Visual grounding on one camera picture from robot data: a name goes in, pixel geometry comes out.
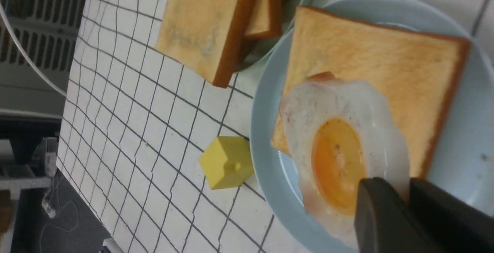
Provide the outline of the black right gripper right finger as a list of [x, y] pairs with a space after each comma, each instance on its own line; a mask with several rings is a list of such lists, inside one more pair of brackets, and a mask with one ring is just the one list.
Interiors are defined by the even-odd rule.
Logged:
[[445, 253], [492, 253], [493, 217], [424, 179], [411, 179], [409, 207]]

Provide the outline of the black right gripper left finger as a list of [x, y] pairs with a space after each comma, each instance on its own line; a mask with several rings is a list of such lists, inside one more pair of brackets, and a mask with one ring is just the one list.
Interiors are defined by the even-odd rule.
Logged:
[[360, 253], [445, 253], [384, 179], [362, 179], [354, 220]]

